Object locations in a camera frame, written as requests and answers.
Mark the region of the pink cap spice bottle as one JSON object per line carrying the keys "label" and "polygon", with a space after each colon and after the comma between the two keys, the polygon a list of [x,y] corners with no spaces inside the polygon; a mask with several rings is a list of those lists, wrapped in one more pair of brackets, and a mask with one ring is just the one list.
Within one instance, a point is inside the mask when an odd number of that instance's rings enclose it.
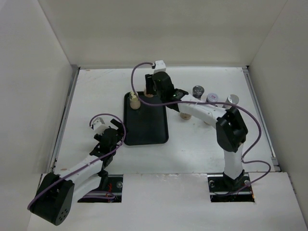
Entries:
{"label": "pink cap spice bottle", "polygon": [[153,89],[147,89],[145,88],[143,91],[143,94],[145,97],[151,98],[155,95],[155,92],[153,91]]}

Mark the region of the yellow cap spice bottle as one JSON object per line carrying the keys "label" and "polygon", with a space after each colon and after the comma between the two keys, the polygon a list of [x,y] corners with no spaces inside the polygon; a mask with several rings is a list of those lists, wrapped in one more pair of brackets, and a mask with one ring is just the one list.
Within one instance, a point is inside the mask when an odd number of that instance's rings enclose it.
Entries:
{"label": "yellow cap spice bottle", "polygon": [[129,93],[129,105],[133,110],[138,110],[140,108],[141,102],[138,93],[134,93],[133,91]]}

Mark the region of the small black cap spice bottle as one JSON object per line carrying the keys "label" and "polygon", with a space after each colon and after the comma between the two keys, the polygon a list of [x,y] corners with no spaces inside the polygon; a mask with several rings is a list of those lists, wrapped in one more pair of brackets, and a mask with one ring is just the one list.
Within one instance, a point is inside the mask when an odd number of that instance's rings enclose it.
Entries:
{"label": "small black cap spice bottle", "polygon": [[186,113],[182,113],[182,112],[180,112],[179,115],[184,120],[190,120],[191,117],[192,117],[190,114],[186,114]]}

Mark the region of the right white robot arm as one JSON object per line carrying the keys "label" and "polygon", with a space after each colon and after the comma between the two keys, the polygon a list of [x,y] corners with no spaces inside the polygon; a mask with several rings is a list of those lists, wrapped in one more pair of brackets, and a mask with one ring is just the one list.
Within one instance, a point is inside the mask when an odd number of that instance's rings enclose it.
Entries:
{"label": "right white robot arm", "polygon": [[156,95],[168,108],[196,117],[216,130],[218,145],[224,151],[223,185],[229,191],[238,190],[244,180],[242,164],[243,144],[248,129],[239,110],[204,104],[188,92],[177,89],[170,76],[163,71],[146,74],[146,93]]}

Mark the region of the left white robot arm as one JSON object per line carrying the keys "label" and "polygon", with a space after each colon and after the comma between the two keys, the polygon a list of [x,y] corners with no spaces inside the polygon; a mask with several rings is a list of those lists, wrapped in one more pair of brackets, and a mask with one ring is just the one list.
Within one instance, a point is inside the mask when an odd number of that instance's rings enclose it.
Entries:
{"label": "left white robot arm", "polygon": [[104,124],[101,114],[90,121],[98,144],[90,154],[71,169],[48,173],[42,180],[34,199],[27,209],[36,216],[58,226],[67,218],[73,203],[90,199],[92,190],[103,192],[108,186],[105,168],[112,162],[116,151],[127,134],[123,121],[112,116],[114,127]]}

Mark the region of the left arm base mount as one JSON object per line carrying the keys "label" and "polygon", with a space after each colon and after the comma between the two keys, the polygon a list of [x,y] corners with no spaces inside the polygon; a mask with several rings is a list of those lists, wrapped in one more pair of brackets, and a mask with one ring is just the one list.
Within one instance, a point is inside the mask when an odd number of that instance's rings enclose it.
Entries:
{"label": "left arm base mount", "polygon": [[99,186],[79,199],[78,203],[121,203],[124,175],[109,175],[102,170],[98,176],[101,178]]}

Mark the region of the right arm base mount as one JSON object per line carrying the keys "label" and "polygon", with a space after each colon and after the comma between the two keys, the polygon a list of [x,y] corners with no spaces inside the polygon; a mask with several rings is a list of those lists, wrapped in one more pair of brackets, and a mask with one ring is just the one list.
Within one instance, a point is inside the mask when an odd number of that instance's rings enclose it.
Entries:
{"label": "right arm base mount", "polygon": [[213,203],[255,202],[249,174],[244,171],[235,180],[224,173],[208,174],[207,181]]}

